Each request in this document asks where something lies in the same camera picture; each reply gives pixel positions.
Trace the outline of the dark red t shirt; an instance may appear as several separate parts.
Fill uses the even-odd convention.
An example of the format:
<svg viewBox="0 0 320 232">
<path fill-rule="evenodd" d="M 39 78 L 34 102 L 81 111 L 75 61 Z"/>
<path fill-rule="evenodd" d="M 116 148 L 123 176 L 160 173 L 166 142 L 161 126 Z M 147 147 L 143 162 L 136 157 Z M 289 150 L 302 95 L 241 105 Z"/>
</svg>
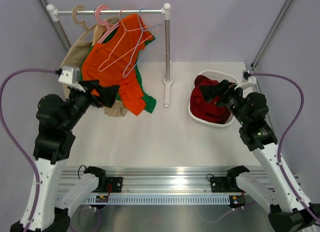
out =
<svg viewBox="0 0 320 232">
<path fill-rule="evenodd" d="M 190 98 L 190 111 L 193 116 L 204 121 L 216 124 L 225 124 L 231 113 L 226 107 L 215 105 L 219 98 L 216 97 L 212 102 L 205 102 L 202 93 L 199 90 L 201 85 L 218 85 L 218 81 L 210 80 L 204 75 L 198 75 L 194 80 L 194 89 Z"/>
</svg>

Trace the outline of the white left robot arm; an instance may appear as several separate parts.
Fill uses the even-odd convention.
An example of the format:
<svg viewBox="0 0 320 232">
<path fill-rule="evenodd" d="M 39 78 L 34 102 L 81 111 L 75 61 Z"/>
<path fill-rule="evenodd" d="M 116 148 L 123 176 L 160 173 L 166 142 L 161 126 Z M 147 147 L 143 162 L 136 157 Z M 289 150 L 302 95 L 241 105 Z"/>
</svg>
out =
<svg viewBox="0 0 320 232">
<path fill-rule="evenodd" d="M 112 106 L 120 88 L 117 84 L 100 86 L 98 80 L 82 81 L 80 85 L 83 89 L 71 89 L 67 100 L 50 94 L 38 103 L 35 178 L 25 215 L 11 226 L 12 232 L 66 232 L 85 197 L 111 189 L 105 170 L 89 166 L 76 185 L 56 201 L 59 181 L 76 139 L 73 128 L 91 105 Z"/>
</svg>

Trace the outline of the green t shirt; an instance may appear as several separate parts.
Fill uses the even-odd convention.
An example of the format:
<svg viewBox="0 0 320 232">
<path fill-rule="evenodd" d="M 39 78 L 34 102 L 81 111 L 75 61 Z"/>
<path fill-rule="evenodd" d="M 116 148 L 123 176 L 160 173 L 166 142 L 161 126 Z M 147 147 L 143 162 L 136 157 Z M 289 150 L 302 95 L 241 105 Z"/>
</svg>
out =
<svg viewBox="0 0 320 232">
<path fill-rule="evenodd" d="M 146 32 L 145 34 L 146 36 L 142 37 L 142 41 L 151 35 L 149 32 Z M 135 66 L 138 54 L 141 50 L 145 49 L 147 40 L 138 46 L 135 56 L 133 56 L 132 63 L 126 71 L 128 72 L 133 68 L 127 78 L 123 78 L 123 71 L 130 61 L 131 51 L 106 70 L 102 72 L 98 71 L 98 66 L 108 58 L 109 53 L 116 43 L 117 36 L 110 35 L 102 44 L 97 43 L 91 47 L 91 50 L 82 65 L 82 80 L 98 80 L 99 84 L 103 87 L 119 85 L 116 99 L 119 99 L 130 112 L 136 116 L 143 110 L 152 113 L 157 101 L 144 92 L 142 76 L 138 66 Z M 106 62 L 106 65 L 108 66 L 110 63 L 117 60 L 129 49 L 132 49 L 136 43 L 137 39 L 123 39 L 111 55 L 110 60 Z"/>
</svg>

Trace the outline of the white plastic laundry basket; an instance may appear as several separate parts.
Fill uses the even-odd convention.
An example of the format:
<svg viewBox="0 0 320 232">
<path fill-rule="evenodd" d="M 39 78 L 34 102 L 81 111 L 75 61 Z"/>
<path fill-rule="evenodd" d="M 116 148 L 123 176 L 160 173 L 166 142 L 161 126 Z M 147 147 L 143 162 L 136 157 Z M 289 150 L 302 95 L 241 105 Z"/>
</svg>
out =
<svg viewBox="0 0 320 232">
<path fill-rule="evenodd" d="M 217 85 L 224 79 L 234 84 L 238 83 L 234 76 L 214 70 L 202 71 L 195 78 L 188 112 L 196 123 L 218 129 L 229 126 L 234 121 L 235 118 L 226 107 L 217 106 L 219 97 L 215 97 L 210 103 L 207 103 L 200 91 L 200 86 Z"/>
</svg>

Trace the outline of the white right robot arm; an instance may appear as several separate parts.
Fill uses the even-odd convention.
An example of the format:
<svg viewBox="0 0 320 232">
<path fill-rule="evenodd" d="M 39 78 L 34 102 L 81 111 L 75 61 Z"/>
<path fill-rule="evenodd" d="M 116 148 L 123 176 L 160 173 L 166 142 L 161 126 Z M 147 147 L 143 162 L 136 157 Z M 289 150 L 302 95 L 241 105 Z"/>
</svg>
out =
<svg viewBox="0 0 320 232">
<path fill-rule="evenodd" d="M 265 96 L 251 92 L 243 97 L 243 90 L 228 80 L 217 85 L 201 85 L 199 90 L 206 102 L 216 100 L 217 106 L 226 107 L 240 123 L 240 138 L 262 165 L 273 189 L 256 180 L 244 166 L 228 170 L 227 187 L 251 196 L 267 213 L 276 232 L 297 232 L 319 226 L 319 204 L 312 203 L 295 180 L 281 154 L 281 144 L 265 121 L 269 111 Z"/>
</svg>

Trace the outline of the pink plastic hanger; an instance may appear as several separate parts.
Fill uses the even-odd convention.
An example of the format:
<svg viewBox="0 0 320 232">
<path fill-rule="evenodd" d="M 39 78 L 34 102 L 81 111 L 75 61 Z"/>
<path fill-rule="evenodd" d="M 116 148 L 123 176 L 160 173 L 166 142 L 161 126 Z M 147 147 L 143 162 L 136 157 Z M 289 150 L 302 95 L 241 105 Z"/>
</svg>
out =
<svg viewBox="0 0 320 232">
<path fill-rule="evenodd" d="M 137 47 L 138 47 L 141 43 L 145 42 L 145 41 L 148 40 L 150 37 L 153 37 L 153 35 L 151 34 L 151 35 L 150 35 L 149 37 L 147 37 L 144 41 L 141 41 L 141 38 L 142 38 L 142 36 L 144 35 L 144 33 L 145 33 L 146 31 L 148 31 L 148 28 L 147 28 L 147 27 L 143 27 L 143 25 L 142 25 L 142 23 L 141 23 L 141 18 L 140 18 L 140 13 L 141 13 L 143 10 L 145 10 L 145 9 L 146 9 L 146 8 L 143 7 L 143 8 L 141 8 L 141 9 L 138 11 L 138 13 L 137 13 L 137 18 L 138 18 L 138 21 L 139 21 L 139 24 L 140 24 L 140 28 L 131 29 L 131 30 L 127 30 L 127 28 L 126 28 L 126 26 L 125 26 L 125 24 L 123 23 L 123 20 L 122 20 L 122 18 L 121 18 L 121 13 L 122 13 L 122 11 L 124 10 L 124 8 L 120 10 L 120 12 L 119 12 L 119 14 L 118 14 L 119 22 L 118 22 L 116 25 L 121 25 L 121 26 L 123 27 L 123 29 L 124 29 L 124 33 L 123 33 L 123 35 L 121 36 L 121 38 L 118 40 L 118 42 L 117 42 L 117 44 L 115 45 L 115 47 L 114 47 L 114 48 L 112 49 L 112 51 L 110 52 L 110 54 L 109 54 L 109 56 L 108 56 L 108 59 L 105 60 L 105 61 L 98 67 L 98 71 L 99 71 L 99 72 L 102 72 L 102 71 L 106 70 L 108 67 L 110 67 L 111 65 L 113 65 L 114 63 L 116 63 L 119 59 L 121 59 L 122 57 L 124 57 L 126 54 L 128 54 L 128 53 L 131 51 L 131 50 L 129 50 L 128 52 L 126 52 L 125 54 L 123 54 L 121 57 L 119 57 L 117 60 L 113 61 L 113 62 L 110 63 L 108 66 L 106 66 L 105 68 L 103 68 L 103 66 L 105 65 L 105 63 L 110 60 L 111 55 L 113 54 L 113 52 L 115 51 L 115 49 L 118 47 L 118 45 L 121 43 L 121 41 L 123 40 L 123 38 L 125 37 L 125 35 L 126 35 L 127 32 L 136 31 L 136 30 L 140 30 L 140 31 L 141 31 L 140 38 L 138 39 L 136 46 L 135 46 L 134 48 L 132 48 L 132 50 L 133 50 L 132 56 L 134 55 Z"/>
<path fill-rule="evenodd" d="M 102 44 L 102 42 L 120 26 L 119 20 L 115 20 L 116 17 L 113 17 L 111 22 L 108 18 L 102 19 L 101 12 L 108 9 L 109 7 L 107 5 L 100 5 L 94 13 L 97 25 L 93 32 L 93 45 L 96 45 L 97 43 Z"/>
</svg>

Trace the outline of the white metal clothes rack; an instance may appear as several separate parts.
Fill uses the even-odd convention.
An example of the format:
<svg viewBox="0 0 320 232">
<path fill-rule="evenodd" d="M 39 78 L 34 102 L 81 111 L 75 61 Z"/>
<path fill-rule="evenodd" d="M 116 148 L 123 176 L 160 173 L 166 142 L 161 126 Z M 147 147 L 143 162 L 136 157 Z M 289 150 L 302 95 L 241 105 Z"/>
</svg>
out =
<svg viewBox="0 0 320 232">
<path fill-rule="evenodd" d="M 54 5 L 47 4 L 44 6 L 51 18 L 57 34 L 66 48 L 69 50 L 71 43 L 65 33 L 65 30 L 60 22 L 61 15 L 95 15 L 96 10 L 85 10 L 83 8 L 77 9 L 75 13 L 72 11 L 58 10 Z M 162 14 L 164 16 L 164 34 L 165 34 L 165 78 L 164 78 L 164 107 L 169 108 L 171 104 L 171 87 L 174 83 L 172 79 L 172 59 L 171 59 L 171 30 L 170 30 L 170 18 L 171 18 L 171 5 L 165 3 L 161 9 L 105 9 L 99 12 L 100 14 L 116 15 L 116 14 Z"/>
</svg>

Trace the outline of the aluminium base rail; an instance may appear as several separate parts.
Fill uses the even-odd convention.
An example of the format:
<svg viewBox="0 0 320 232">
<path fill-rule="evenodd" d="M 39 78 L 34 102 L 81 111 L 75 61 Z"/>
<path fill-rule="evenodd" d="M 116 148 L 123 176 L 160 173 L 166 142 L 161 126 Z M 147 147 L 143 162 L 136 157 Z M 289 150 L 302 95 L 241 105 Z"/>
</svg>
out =
<svg viewBox="0 0 320 232">
<path fill-rule="evenodd" d="M 233 166 L 213 167 L 102 167 L 107 176 L 122 177 L 122 195 L 202 195 L 210 194 L 207 175 L 225 176 Z M 58 181 L 57 195 L 66 194 L 79 181 L 78 168 L 67 166 Z M 247 166 L 253 176 L 274 190 L 262 166 Z"/>
</svg>

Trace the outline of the beige t shirt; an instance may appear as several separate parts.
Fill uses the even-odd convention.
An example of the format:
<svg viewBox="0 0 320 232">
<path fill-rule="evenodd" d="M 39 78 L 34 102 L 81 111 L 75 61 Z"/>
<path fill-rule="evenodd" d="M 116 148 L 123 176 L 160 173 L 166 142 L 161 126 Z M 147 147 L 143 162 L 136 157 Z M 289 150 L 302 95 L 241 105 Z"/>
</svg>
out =
<svg viewBox="0 0 320 232">
<path fill-rule="evenodd" d="M 71 46 L 64 60 L 62 61 L 60 68 L 63 66 L 69 66 L 81 69 L 85 59 L 89 55 L 92 46 L 97 44 L 102 35 L 107 31 L 107 28 L 106 26 L 98 23 L 88 28 L 86 23 L 83 20 L 77 20 L 76 16 L 73 15 L 72 19 L 75 24 L 81 25 L 84 28 L 84 33 Z M 103 110 L 105 115 L 111 117 L 124 117 L 129 111 L 119 99 L 115 100 L 115 103 L 111 108 L 104 107 Z"/>
</svg>

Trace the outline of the orange t shirt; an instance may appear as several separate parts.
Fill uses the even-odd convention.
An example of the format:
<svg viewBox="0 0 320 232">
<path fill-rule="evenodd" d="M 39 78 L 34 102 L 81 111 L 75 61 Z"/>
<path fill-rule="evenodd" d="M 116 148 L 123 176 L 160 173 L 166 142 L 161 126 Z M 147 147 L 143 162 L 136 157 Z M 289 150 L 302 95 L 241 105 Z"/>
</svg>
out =
<svg viewBox="0 0 320 232">
<path fill-rule="evenodd" d="M 98 80 L 103 87 L 119 85 L 116 99 L 131 113 L 136 116 L 144 110 L 152 113 L 157 102 L 143 91 L 136 63 L 139 52 L 153 40 L 138 15 L 123 18 L 105 42 L 92 47 L 82 65 L 82 79 Z"/>
</svg>

